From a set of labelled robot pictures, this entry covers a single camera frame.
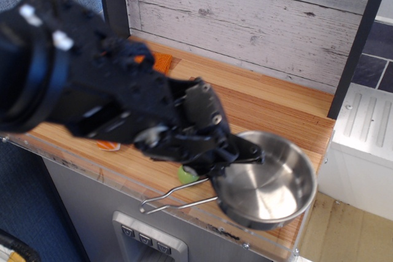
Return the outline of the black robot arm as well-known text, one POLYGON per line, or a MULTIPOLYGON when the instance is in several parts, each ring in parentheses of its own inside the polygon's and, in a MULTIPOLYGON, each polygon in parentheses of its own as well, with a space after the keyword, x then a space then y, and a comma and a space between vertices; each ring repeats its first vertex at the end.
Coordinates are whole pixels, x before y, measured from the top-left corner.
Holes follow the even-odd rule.
POLYGON ((73 0, 21 0, 1 13, 1 131, 56 123, 198 175, 264 161, 258 145, 232 134, 208 83, 173 79, 154 62, 147 45, 73 0))

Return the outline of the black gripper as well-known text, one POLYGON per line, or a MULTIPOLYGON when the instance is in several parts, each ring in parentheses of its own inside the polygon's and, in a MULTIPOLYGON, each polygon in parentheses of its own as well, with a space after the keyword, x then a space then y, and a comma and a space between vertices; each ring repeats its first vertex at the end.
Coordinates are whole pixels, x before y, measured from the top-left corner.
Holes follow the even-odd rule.
POLYGON ((262 164, 265 152, 231 132, 221 101, 212 86, 201 78, 168 79, 172 108, 177 118, 173 123, 141 131, 134 146, 157 161, 183 164, 194 175, 225 175, 233 164, 262 164))

